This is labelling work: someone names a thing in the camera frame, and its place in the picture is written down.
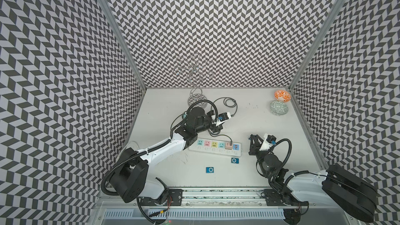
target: green patterned bowl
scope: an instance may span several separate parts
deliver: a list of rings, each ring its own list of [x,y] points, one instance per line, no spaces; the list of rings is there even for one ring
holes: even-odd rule
[[[281,101],[273,101],[270,104],[271,112],[276,116],[282,116],[289,111],[286,103]]]

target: ceramic bowl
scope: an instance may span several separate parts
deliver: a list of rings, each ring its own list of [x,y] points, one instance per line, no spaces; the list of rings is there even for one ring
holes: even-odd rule
[[[289,111],[286,103],[281,101],[273,101],[270,104],[271,112],[276,116],[282,116]]]
[[[290,95],[289,92],[283,89],[279,89],[275,92],[275,99],[286,103],[292,99],[292,96]]]

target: orange patterned bowl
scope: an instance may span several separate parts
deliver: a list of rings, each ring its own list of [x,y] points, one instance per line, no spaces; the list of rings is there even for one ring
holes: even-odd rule
[[[284,91],[283,89],[279,89],[275,92],[275,98],[281,102],[288,102],[292,99],[292,96],[289,92]]]

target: ventilation grille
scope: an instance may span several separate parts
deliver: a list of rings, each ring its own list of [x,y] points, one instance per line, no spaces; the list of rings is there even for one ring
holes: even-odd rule
[[[153,214],[161,209],[145,209]],[[159,214],[152,219],[165,219],[166,214]],[[282,209],[172,209],[169,219],[197,220],[239,220],[239,219],[285,219]],[[138,209],[107,209],[104,219],[144,219]]]

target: plug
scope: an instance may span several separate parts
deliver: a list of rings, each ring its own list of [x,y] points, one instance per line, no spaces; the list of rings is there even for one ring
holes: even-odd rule
[[[233,146],[230,142],[225,143],[225,149],[232,149],[232,148],[233,148]]]
[[[220,126],[221,124],[223,124],[224,122],[226,122],[230,118],[232,118],[232,116],[230,115],[229,112],[225,112],[225,113],[219,114],[218,118],[217,118],[217,122],[215,123],[215,126]]]

